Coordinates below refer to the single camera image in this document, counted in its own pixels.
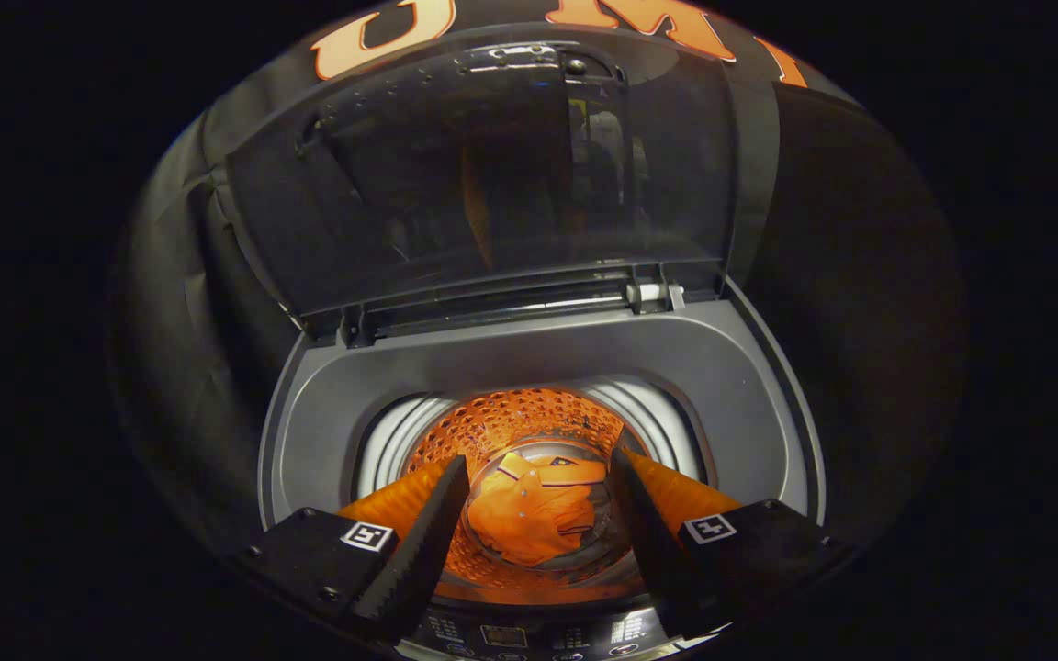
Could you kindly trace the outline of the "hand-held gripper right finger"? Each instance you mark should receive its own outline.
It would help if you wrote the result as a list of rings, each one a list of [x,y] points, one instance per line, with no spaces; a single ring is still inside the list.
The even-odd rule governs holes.
[[[740,503],[622,446],[606,484],[671,637],[771,620],[858,553],[780,499]]]

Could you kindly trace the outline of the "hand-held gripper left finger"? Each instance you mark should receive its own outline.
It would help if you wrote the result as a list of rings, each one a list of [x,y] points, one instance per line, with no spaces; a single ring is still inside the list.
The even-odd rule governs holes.
[[[397,644],[427,611],[469,493],[466,456],[446,457],[338,513],[295,511],[231,570],[355,644]]]

